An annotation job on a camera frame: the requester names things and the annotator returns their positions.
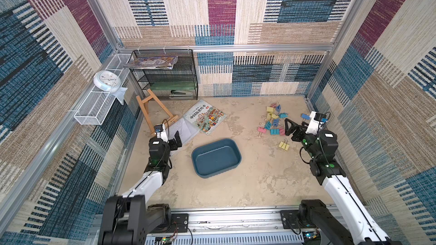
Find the pink binder clip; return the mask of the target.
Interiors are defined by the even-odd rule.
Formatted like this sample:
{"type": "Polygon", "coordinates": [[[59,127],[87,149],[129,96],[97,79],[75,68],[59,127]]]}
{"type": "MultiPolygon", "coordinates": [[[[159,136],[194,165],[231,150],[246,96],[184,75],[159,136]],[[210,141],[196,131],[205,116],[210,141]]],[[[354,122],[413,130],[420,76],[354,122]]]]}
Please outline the pink binder clip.
{"type": "Polygon", "coordinates": [[[265,129],[264,127],[258,127],[257,131],[258,131],[257,137],[262,137],[264,134],[266,134],[267,129],[265,129]]]}
{"type": "Polygon", "coordinates": [[[285,130],[285,128],[280,128],[280,129],[279,129],[279,134],[280,134],[281,136],[284,136],[284,135],[286,134],[286,130],[285,130]]]}

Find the teal binder clip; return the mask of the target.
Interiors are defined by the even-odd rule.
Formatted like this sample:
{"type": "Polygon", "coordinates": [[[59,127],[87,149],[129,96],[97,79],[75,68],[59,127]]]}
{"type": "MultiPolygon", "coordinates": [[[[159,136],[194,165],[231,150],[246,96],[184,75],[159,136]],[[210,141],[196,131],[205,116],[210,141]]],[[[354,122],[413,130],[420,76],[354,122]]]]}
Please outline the teal binder clip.
{"type": "Polygon", "coordinates": [[[265,126],[264,126],[264,128],[265,128],[266,130],[270,130],[270,129],[271,129],[271,127],[272,127],[272,124],[271,124],[271,122],[267,121],[267,122],[265,123],[265,126]]]}
{"type": "Polygon", "coordinates": [[[280,134],[280,131],[279,131],[279,129],[278,129],[277,127],[272,127],[272,128],[270,129],[270,134],[271,134],[271,135],[279,135],[279,134],[280,134]]]}

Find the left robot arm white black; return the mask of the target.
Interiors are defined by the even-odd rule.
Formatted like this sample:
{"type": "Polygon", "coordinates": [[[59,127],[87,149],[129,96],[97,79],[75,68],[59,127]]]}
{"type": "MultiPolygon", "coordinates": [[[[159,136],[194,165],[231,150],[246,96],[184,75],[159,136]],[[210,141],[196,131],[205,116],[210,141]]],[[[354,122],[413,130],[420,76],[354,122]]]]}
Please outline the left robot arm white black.
{"type": "Polygon", "coordinates": [[[99,245],[143,245],[156,228],[169,228],[168,204],[147,206],[148,200],[166,181],[172,164],[170,152],[182,147],[177,132],[174,139],[149,141],[149,160],[141,179],[128,192],[109,197],[103,208],[99,245]]]}

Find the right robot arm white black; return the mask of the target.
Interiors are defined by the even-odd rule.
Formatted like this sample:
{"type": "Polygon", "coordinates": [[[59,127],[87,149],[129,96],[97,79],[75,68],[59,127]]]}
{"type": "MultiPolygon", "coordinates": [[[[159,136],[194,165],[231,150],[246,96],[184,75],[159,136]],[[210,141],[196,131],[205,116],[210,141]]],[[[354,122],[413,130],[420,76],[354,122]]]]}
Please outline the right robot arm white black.
{"type": "Polygon", "coordinates": [[[310,122],[298,124],[285,120],[285,134],[311,157],[306,163],[334,201],[345,223],[340,223],[321,200],[302,200],[297,222],[302,226],[315,225],[334,245],[398,245],[375,222],[354,192],[343,168],[335,160],[337,135],[324,129],[326,115],[315,113],[310,122]]]}

